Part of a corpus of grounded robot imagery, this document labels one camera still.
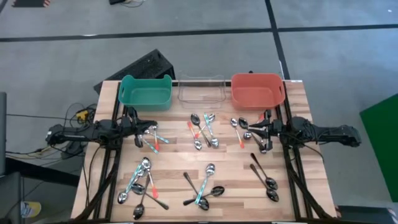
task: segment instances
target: wooden table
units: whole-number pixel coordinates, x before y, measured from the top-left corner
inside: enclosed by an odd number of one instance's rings
[[[117,85],[117,81],[105,81],[103,83],[95,120],[111,118]],[[292,115],[312,120],[303,83],[287,81],[286,87]],[[245,148],[241,149],[235,130],[229,123],[230,119],[244,117],[249,123],[254,123],[263,111],[235,111],[230,102],[230,94],[230,88],[227,87],[226,100],[222,102],[221,108],[188,110],[183,108],[177,98],[178,87],[173,87],[171,109],[164,112],[138,112],[140,119],[156,120],[159,123],[157,133],[167,138],[170,144],[162,144],[160,142],[160,152],[156,155],[147,146],[141,149],[136,147],[134,145],[134,136],[124,140],[111,221],[134,221],[132,212],[139,203],[140,197],[130,192],[129,199],[123,205],[117,203],[117,197],[118,192],[126,188],[132,173],[144,156],[148,157],[152,162],[152,175],[155,186],[159,191],[159,200],[167,203],[170,209],[164,210],[149,197],[146,197],[144,199],[146,210],[144,216],[139,220],[141,222],[295,220],[285,162],[282,156],[282,146],[279,140],[272,138],[274,148],[266,155],[259,153],[258,146],[253,140],[245,141]],[[285,116],[284,107],[281,106],[281,108],[282,114]],[[192,134],[188,129],[187,121],[192,113],[203,116],[204,112],[215,113],[216,115],[212,127],[215,136],[220,140],[219,149],[207,148],[203,139],[201,139],[203,144],[201,151],[197,151],[193,147]],[[271,119],[275,118],[274,110]],[[240,128],[238,128],[238,131],[240,134],[244,132]],[[147,136],[146,138],[149,142],[154,142],[152,136]],[[318,149],[315,144],[308,145]],[[95,143],[89,143],[88,145],[85,157],[87,172],[97,147],[98,145]],[[279,194],[280,202],[275,203],[267,198],[264,186],[249,167],[253,163],[250,152],[255,153],[267,175],[278,182],[279,189],[277,193]],[[300,152],[309,191],[326,212],[336,216],[322,159],[318,154],[306,148],[302,148]],[[90,198],[94,196],[98,189],[103,157],[104,149],[100,149],[93,161]],[[188,172],[196,188],[200,189],[205,178],[205,167],[210,162],[216,166],[216,172],[215,175],[209,178],[205,193],[216,185],[224,186],[226,188],[225,193],[218,198],[208,197],[210,209],[207,212],[199,209],[194,204],[183,206],[182,202],[184,200],[195,196],[191,186],[184,179],[183,173]],[[144,185],[145,181],[141,179],[139,182]],[[305,217],[302,194],[298,188],[297,195],[301,215]],[[72,218],[79,215],[84,209],[85,199],[85,179],[82,174],[73,206]],[[100,217],[104,217],[107,199],[108,192],[105,192]]]

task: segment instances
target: yellow object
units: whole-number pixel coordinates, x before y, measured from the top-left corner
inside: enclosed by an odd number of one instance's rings
[[[21,202],[22,218],[36,217],[41,210],[42,210],[42,205],[39,202]]]
[[[76,114],[77,120],[86,121],[88,118],[88,110],[83,110]]]

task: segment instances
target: black floor stripe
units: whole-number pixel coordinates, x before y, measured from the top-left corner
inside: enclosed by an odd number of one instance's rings
[[[0,42],[33,42],[54,40],[94,40],[94,39],[118,39],[134,37],[171,37],[184,35],[211,35],[211,34],[256,34],[271,32],[271,28],[248,28],[248,29],[219,29],[219,30],[187,30],[168,32],[143,32],[125,34],[98,34],[98,35],[66,35],[53,37],[11,37],[0,38]]]
[[[370,29],[397,29],[397,28],[398,24],[323,26],[323,27],[286,27],[286,28],[278,28],[278,32],[311,32],[311,31],[370,30]]]
[[[274,36],[276,51],[278,53],[278,58],[279,58],[279,63],[280,63],[281,69],[282,69],[282,74],[283,74],[284,79],[290,80],[290,74],[289,74],[289,70],[287,69],[285,53],[282,48],[282,43],[280,41],[278,27],[276,25],[276,20],[275,20],[275,16],[274,16],[274,11],[272,10],[272,6],[271,6],[271,0],[265,0],[265,2],[267,5],[269,22],[271,23],[272,35]]]

